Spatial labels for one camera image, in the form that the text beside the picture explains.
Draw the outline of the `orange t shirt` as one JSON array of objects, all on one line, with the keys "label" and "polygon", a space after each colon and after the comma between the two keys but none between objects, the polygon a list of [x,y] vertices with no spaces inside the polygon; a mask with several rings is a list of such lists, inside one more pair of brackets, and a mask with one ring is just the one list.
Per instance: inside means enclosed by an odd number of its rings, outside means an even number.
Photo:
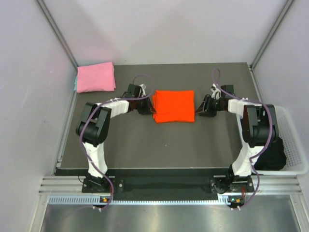
[{"label": "orange t shirt", "polygon": [[156,123],[194,123],[194,96],[193,90],[156,90],[152,96],[153,105],[156,110],[153,119]]}]

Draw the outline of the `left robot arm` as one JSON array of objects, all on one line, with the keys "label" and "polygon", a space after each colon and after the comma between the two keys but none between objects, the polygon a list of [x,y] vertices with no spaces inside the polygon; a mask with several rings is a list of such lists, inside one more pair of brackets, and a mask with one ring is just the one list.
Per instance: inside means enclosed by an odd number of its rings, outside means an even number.
[{"label": "left robot arm", "polygon": [[88,102],[76,127],[76,134],[82,142],[88,159],[87,180],[98,191],[106,191],[109,179],[104,177],[108,171],[104,155],[104,142],[107,138],[110,120],[116,116],[138,111],[141,115],[152,115],[156,111],[145,92],[144,84],[129,84],[128,89],[119,98],[104,103]]}]

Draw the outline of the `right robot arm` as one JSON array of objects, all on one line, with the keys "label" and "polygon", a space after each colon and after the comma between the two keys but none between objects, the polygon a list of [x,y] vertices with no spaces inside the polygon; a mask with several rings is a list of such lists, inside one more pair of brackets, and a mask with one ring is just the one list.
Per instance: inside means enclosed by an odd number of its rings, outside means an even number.
[{"label": "right robot arm", "polygon": [[218,111],[227,111],[240,118],[242,148],[230,166],[232,175],[225,179],[226,187],[237,191],[243,185],[242,177],[251,175],[258,157],[279,137],[275,106],[238,98],[233,85],[213,84],[211,91],[212,94],[205,95],[196,114],[215,117]]}]

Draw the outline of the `folded pink t shirt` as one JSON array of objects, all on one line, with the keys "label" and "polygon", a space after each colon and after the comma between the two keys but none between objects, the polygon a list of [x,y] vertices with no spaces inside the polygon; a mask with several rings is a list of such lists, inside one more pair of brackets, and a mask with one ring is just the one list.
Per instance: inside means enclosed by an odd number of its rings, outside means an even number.
[{"label": "folded pink t shirt", "polygon": [[114,65],[105,62],[80,66],[75,83],[77,93],[115,91]]}]

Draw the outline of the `folded teal t shirt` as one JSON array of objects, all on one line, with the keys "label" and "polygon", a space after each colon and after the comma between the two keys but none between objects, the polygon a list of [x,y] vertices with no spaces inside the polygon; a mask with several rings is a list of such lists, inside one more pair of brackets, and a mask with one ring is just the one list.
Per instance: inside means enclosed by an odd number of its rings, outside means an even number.
[{"label": "folded teal t shirt", "polygon": [[78,76],[76,76],[74,80],[74,88],[73,88],[74,91],[77,91],[77,81],[78,81]]}]

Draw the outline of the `black t shirt in basket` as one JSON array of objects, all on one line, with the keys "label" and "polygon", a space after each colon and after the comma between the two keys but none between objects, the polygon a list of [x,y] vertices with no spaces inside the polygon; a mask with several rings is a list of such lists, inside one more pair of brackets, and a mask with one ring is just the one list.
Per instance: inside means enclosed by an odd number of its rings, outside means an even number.
[{"label": "black t shirt in basket", "polygon": [[259,156],[254,168],[258,171],[280,171],[284,168],[286,162],[287,156],[284,152],[283,140],[279,137]]}]

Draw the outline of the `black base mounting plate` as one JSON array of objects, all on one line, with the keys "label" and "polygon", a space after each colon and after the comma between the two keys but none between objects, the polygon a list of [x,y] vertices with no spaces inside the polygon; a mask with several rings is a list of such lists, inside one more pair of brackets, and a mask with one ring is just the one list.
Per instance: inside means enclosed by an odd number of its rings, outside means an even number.
[{"label": "black base mounting plate", "polygon": [[109,169],[104,177],[84,179],[83,193],[114,192],[116,199],[203,197],[224,193],[251,193],[251,176],[235,176],[228,168]]}]

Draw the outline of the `white plastic laundry basket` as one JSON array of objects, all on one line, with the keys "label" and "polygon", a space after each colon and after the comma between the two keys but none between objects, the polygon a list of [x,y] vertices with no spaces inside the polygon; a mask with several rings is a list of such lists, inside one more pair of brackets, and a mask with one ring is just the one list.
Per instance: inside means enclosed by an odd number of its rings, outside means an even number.
[{"label": "white plastic laundry basket", "polygon": [[[298,141],[298,136],[294,130],[292,120],[288,112],[280,106],[275,106],[279,137],[283,140],[284,152],[287,156],[287,162],[280,171],[258,171],[262,175],[299,175],[305,174],[308,170],[308,164],[305,161],[305,152]],[[238,127],[241,135],[240,118],[238,118]]]}]

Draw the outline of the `right aluminium frame post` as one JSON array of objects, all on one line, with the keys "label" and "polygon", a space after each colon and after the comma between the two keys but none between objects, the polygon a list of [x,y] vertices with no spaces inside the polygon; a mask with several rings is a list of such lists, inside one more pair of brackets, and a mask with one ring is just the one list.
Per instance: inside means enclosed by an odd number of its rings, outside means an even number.
[{"label": "right aluminium frame post", "polygon": [[259,63],[260,59],[262,58],[263,54],[267,50],[268,46],[270,45],[271,41],[273,40],[275,34],[277,33],[278,29],[280,28],[283,20],[289,13],[290,9],[292,8],[295,0],[286,0],[284,5],[279,11],[279,14],[276,16],[274,23],[272,24],[268,34],[266,35],[261,47],[259,48],[256,56],[254,57],[252,63],[249,65],[249,69],[251,72],[254,71],[257,64]]}]

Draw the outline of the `aluminium frame post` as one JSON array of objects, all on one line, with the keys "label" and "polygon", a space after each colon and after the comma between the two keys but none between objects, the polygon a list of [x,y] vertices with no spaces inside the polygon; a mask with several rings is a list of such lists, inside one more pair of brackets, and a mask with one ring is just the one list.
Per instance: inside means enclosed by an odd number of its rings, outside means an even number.
[{"label": "aluminium frame post", "polygon": [[76,59],[74,58],[74,55],[69,48],[68,43],[66,42],[61,30],[59,29],[54,17],[52,16],[50,10],[48,9],[48,6],[46,5],[45,1],[43,0],[35,0],[35,3],[37,4],[40,12],[44,16],[45,20],[47,21],[50,29],[52,30],[53,34],[55,35],[56,39],[58,40],[60,46],[62,47],[63,51],[65,52],[66,56],[70,60],[71,64],[77,70],[78,63]]},{"label": "aluminium frame post", "polygon": [[271,41],[273,40],[275,34],[277,33],[278,29],[280,28],[283,20],[289,13],[290,9],[292,8],[295,0],[286,0],[284,5],[279,11],[279,14],[276,16],[274,23],[272,24],[268,34],[266,35],[261,47],[259,48],[256,56],[254,57],[252,63],[249,65],[249,69],[251,72],[254,71],[257,64],[259,63],[260,59],[262,58],[263,54],[267,50],[268,46],[270,45]]}]

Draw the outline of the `left aluminium frame post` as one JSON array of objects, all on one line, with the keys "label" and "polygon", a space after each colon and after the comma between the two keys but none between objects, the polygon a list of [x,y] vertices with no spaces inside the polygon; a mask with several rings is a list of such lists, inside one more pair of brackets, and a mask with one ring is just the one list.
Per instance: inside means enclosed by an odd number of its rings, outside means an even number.
[{"label": "left aluminium frame post", "polygon": [[37,4],[40,12],[44,16],[45,20],[47,21],[50,29],[52,30],[53,34],[55,35],[56,39],[58,40],[60,46],[62,47],[63,51],[65,52],[66,56],[70,60],[71,64],[77,70],[78,63],[76,59],[74,58],[74,55],[69,48],[68,43],[66,42],[61,30],[59,29],[54,17],[52,16],[50,10],[48,9],[48,6],[46,5],[45,1],[43,0],[35,0],[35,3]]}]

